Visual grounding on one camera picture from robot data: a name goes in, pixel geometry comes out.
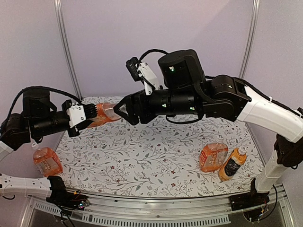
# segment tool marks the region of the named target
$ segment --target floral pattern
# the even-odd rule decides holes
[[[84,103],[116,103],[121,97],[88,97]],[[191,115],[176,117],[188,121]],[[220,182],[217,171],[203,173],[201,149],[222,134],[230,152],[247,146],[246,163],[235,176]],[[124,119],[81,135],[63,136],[56,151],[66,186],[90,192],[143,197],[194,197],[249,190],[250,181],[263,164],[242,122],[204,118],[186,125],[169,123],[158,116],[149,124],[130,125]]]

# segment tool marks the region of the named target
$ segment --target plastic bottle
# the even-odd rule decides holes
[[[199,164],[203,172],[212,172],[219,169],[227,156],[228,147],[224,144],[224,137],[218,135],[215,143],[206,145],[200,154]]]
[[[107,122],[115,122],[121,117],[114,112],[114,103],[99,103],[96,105],[97,107],[97,117],[93,118],[94,121],[91,123],[88,128],[98,127],[103,125]]]
[[[245,163],[247,155],[247,147],[235,148],[226,162],[219,170],[219,178],[221,181],[231,179],[238,169]]]
[[[59,157],[51,148],[41,148],[37,143],[32,144],[34,164],[37,169],[45,176],[54,176],[63,172]]]

